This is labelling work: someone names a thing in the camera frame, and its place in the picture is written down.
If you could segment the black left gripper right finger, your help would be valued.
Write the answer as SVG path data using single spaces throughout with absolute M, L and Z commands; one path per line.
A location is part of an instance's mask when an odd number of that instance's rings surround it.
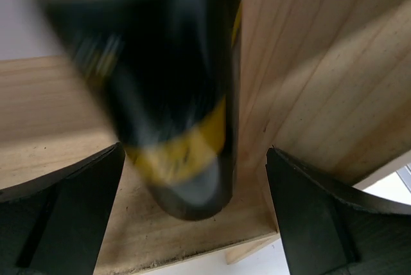
M 410 206 L 357 190 L 278 148 L 266 171 L 291 274 L 409 274 Z

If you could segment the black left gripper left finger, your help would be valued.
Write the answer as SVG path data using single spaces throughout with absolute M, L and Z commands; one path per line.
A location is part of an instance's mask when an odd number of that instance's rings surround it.
M 116 143 L 1 188 L 1 274 L 92 274 L 124 162 Z

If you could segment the black yellow soda can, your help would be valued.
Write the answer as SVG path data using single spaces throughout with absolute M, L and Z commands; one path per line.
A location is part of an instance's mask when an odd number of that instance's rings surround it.
M 182 220 L 232 198 L 241 0 L 37 0 L 158 205 Z

